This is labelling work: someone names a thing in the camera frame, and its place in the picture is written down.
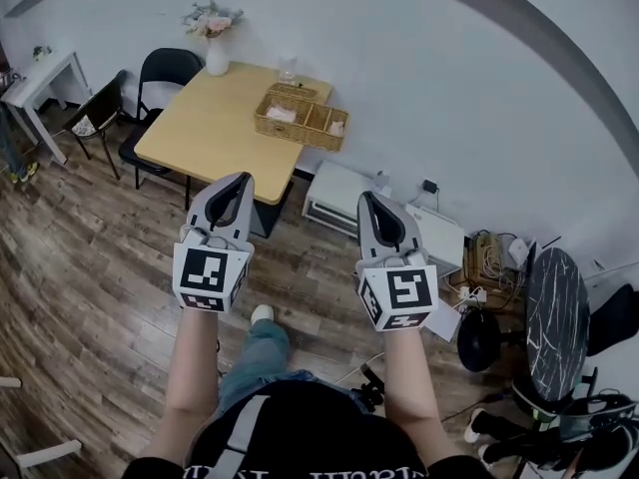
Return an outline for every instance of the yellow shoe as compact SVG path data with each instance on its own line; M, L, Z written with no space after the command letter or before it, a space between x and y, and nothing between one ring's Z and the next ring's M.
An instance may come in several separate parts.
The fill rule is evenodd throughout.
M33 162L32 164L29 164L27 166L27 175L24 178L20 178L20 181L22 183L26 183L27 181L29 181L29 178L33 177L33 175L38 170L38 167L40 167L38 162Z

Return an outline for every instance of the round marble table top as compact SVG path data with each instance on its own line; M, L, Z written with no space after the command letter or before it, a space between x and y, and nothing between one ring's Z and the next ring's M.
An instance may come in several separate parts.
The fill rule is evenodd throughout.
M526 351L532 383L546 401L570 393L588 350L590 307L579 268L561 248L539 255L526 299Z

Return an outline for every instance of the white vase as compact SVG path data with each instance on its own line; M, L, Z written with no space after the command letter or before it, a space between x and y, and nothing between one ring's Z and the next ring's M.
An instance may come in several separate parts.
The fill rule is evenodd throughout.
M219 37L209 39L207 71L213 76L222 76L229 71L229 57Z

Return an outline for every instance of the power strip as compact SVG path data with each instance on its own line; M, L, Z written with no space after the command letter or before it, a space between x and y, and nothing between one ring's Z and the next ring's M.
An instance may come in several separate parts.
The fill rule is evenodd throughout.
M486 290L483 287L479 287L477 292L470 296L470 289L464 285L459 290L459 299L463 300L466 305L478 305L480 303L486 303L488 297Z

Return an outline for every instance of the shoe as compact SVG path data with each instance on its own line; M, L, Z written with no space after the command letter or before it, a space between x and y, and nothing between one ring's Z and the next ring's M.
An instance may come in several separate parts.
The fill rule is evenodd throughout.
M486 449L488 449L488 445L489 444L484 444L481 447L479 447L479 449L477 449L477 455L479 456L479 461L481 461L481 463L483 463L483 466L486 467L486 470L490 470L492 468L492 463L486 463L486 461L483 459L483 455L486 453Z
M256 321L260 319L275 319L275 313L270 305L258 305L258 307L251 314L251 324L256 324Z
M29 178L32 178L33 175L36 173L36 171L38 170L38 167L40 167L40 165L38 164L38 162L33 162L32 164L29 164L27 166L27 175L24 178L20 178L20 181L22 183L26 183L27 181L29 181Z
M464 442L477 443L477 440L479 440L479 437L481 436L481 434L475 433L472 430L472 423L477 418L477 415L479 415L482 411L486 411L486 410L484 410L483 408L476 408L472 412L472 415L470 415L470 422L468 422L468 425L466 426L466 430L463 432Z

